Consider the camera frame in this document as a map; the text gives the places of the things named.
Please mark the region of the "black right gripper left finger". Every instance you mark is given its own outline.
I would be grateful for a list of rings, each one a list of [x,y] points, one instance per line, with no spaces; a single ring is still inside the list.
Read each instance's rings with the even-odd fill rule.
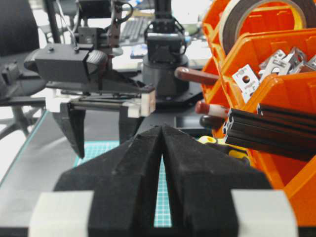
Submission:
[[[133,237],[154,224],[161,127],[62,173],[41,193],[31,237]]]

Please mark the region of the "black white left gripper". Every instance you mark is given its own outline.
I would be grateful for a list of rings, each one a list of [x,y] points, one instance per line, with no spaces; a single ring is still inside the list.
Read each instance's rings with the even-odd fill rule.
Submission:
[[[46,86],[52,89],[45,97],[46,108],[79,158],[85,155],[85,110],[119,110],[120,144],[135,136],[144,117],[156,110],[155,88],[116,70],[96,83],[50,81]]]

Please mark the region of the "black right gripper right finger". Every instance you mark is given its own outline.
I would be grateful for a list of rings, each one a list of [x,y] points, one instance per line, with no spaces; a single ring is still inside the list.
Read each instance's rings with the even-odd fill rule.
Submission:
[[[193,237],[295,237],[283,191],[265,174],[170,126],[162,127],[172,225]]]

